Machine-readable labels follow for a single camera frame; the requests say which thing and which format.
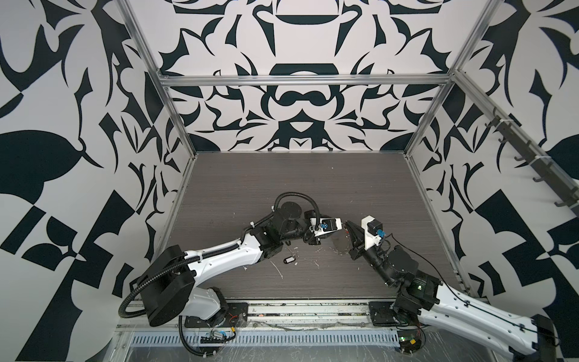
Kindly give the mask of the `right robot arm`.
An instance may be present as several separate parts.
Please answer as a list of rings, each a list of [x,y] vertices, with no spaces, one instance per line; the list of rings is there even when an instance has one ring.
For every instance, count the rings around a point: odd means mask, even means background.
[[[351,242],[351,259],[364,259],[387,287],[397,292],[392,315],[408,326],[437,327],[477,342],[512,361],[555,361],[558,338],[553,321],[497,309],[420,270],[415,252],[396,244],[382,224],[366,217],[362,225],[342,223]]]

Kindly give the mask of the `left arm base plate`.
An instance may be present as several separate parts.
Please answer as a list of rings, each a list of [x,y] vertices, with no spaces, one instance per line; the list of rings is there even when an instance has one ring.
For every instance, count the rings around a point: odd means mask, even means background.
[[[235,327],[247,320],[249,309],[248,303],[229,303],[225,308],[221,308],[213,317],[202,320],[197,317],[187,316],[185,318],[185,328],[212,328],[212,327]]]

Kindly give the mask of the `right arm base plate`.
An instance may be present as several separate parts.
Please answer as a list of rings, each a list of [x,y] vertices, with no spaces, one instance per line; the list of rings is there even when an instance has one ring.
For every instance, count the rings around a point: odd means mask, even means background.
[[[408,323],[392,309],[392,304],[386,301],[368,303],[369,316],[374,327],[408,327]]]

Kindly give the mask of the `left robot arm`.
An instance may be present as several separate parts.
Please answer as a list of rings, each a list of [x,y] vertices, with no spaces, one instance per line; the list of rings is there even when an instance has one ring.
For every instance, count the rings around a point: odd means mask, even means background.
[[[187,251],[173,245],[137,279],[119,306],[119,317],[146,316],[152,327],[174,318],[219,324],[229,312],[228,303],[219,288],[202,288],[204,282],[270,259],[291,241],[300,239],[318,245],[340,230],[342,221],[323,216],[318,207],[303,211],[297,203],[285,202],[273,206],[266,217],[247,226],[234,241]]]

